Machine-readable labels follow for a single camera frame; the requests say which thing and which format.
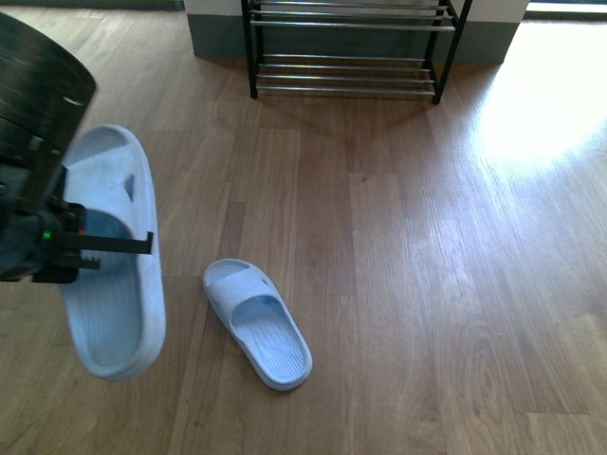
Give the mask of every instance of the light blue slipper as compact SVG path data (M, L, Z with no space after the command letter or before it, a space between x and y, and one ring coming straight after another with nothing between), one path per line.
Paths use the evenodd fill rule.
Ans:
M203 285L217 316L272 389L300 386L312 354L270 279L253 264L225 259L211 264Z

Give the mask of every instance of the slipper strap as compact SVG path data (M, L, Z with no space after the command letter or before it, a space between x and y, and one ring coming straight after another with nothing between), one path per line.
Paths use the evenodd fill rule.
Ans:
M263 280L267 281L257 270L248 268L210 284L206 289L207 296L215 302L216 311L221 312L221 318L230 321L231 313L244 301L256 297L272 297L282 301L274 287Z
M134 203L125 187L127 177L135 174L136 163L130 151L121 150L130 147L125 145L108 153L100 153L95 159L83 159L71 164L68 167L65 200L82 204L89 210L107 213L121 220L131 232L138 235Z

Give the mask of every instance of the slipper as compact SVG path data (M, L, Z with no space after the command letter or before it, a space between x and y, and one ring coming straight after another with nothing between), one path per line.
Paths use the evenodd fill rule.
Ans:
M266 385L288 391L307 379L312 354L264 272L225 259L207 268L203 285L215 313Z
M154 234L152 254L83 251L101 260L62 284L78 357L97 377L119 381L157 358L166 317L156 199L147 157L137 138L115 125L87 132L70 146L64 199L87 209L87 235L142 240Z

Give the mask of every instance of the robotic arm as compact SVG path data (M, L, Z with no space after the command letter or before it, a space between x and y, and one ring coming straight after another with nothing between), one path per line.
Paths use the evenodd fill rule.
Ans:
M69 283L100 262L83 250L149 254L144 241L87 236L86 208L63 198L63 158L93 98L86 68L0 13L0 281Z

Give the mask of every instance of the metal shoe rack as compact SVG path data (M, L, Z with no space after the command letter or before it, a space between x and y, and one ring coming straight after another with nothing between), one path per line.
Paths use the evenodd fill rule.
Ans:
M338 93L422 97L438 104L472 0L465 0L459 15L451 0L404 0L410 4L403 5L347 1L241 0L251 97L257 98L261 91ZM268 27L308 30L330 27L331 33L336 30L371 30L371 33L391 30L390 33L402 33L403 36L416 33L417 41L421 36L425 51L416 56L419 58L358 55L355 48L348 48L347 55L289 50L266 53L264 29ZM451 36L451 43L446 58L443 56L442 71L438 73L433 64L434 50L439 34L444 33ZM305 36L298 34L303 41Z

